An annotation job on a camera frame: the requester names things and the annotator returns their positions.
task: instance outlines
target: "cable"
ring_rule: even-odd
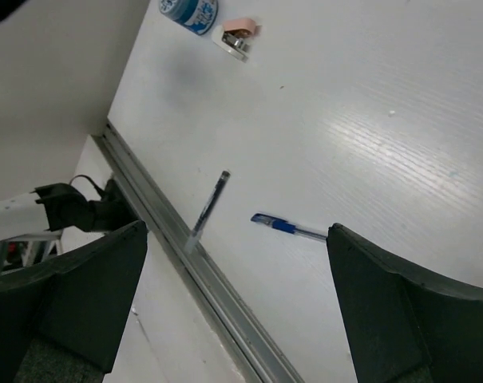
[[[77,176],[74,176],[70,181],[69,181],[69,185],[73,183],[73,181],[76,179],[76,178],[85,178],[86,180],[88,180],[92,186],[94,187],[94,189],[96,190],[97,194],[103,198],[106,196],[106,193],[103,189],[99,188],[97,186],[97,184],[94,182],[94,180],[92,178],[90,178],[89,176],[85,175],[85,174],[78,174]]]

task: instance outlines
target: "metal rail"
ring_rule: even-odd
[[[172,250],[168,256],[175,258],[174,264],[184,265],[191,276],[192,288],[197,289],[220,330],[233,340],[232,352],[244,364],[250,378],[263,382],[302,382],[205,249],[198,244],[191,254],[184,251],[190,229],[115,128],[108,124],[104,134],[94,140],[135,212],[156,237],[168,242]]]

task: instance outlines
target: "blue bottle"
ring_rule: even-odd
[[[160,0],[160,12],[200,36],[215,22],[218,0]]]

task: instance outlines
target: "gray wall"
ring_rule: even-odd
[[[0,25],[0,199],[72,175],[149,0],[29,0]]]

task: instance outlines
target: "pink object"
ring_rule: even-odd
[[[236,36],[237,38],[249,38],[255,34],[257,23],[251,18],[237,18],[236,20],[228,20],[222,25],[225,32]]]

